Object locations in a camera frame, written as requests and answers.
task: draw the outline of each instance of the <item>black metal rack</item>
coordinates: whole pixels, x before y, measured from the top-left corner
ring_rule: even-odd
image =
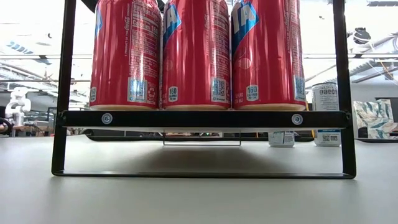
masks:
[[[345,1],[334,0],[336,66],[340,110],[311,111],[69,111],[73,36],[76,0],[66,0],[63,18],[62,48],[58,90],[58,108],[53,145],[52,173],[82,177],[180,177],[180,178],[270,178],[270,179],[353,179],[356,176]],[[224,130],[234,132],[341,129],[343,171],[337,174],[237,174],[237,173],[148,173],[69,172],[65,170],[67,127],[131,128],[138,131]]]

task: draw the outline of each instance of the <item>rack leg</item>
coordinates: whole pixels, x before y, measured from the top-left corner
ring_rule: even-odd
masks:
[[[349,116],[350,126],[341,130],[341,150],[343,156],[343,173],[356,176],[354,130],[351,104],[351,82],[349,80],[349,62],[347,30],[345,21],[345,0],[333,0],[335,18],[336,67],[340,110]]]
[[[59,112],[69,108],[70,77],[72,72],[73,36],[75,34],[76,0],[66,0],[63,12],[63,30],[61,45],[60,74],[58,86],[57,117],[52,153],[51,172],[59,174],[65,168],[65,146],[67,129],[60,125]]]

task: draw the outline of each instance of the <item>white table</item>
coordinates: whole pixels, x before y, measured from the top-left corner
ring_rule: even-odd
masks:
[[[207,180],[54,177],[52,142],[0,139],[0,223],[398,222],[398,144],[357,142],[355,180]],[[72,136],[67,169],[341,172],[340,150],[312,142],[184,148]]]

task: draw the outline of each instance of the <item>white robot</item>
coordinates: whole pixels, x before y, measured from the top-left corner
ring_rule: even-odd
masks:
[[[31,109],[32,103],[26,98],[28,92],[26,87],[17,87],[11,93],[10,102],[6,106],[6,119],[14,126],[23,126],[25,112]]]

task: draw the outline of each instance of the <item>can rim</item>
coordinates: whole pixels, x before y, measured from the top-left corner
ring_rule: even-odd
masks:
[[[315,85],[312,86],[312,88],[315,87],[315,86],[324,85],[324,84],[334,84],[334,85],[337,85],[337,83],[334,83],[334,82],[326,82],[326,83],[318,83],[318,84],[315,84]]]

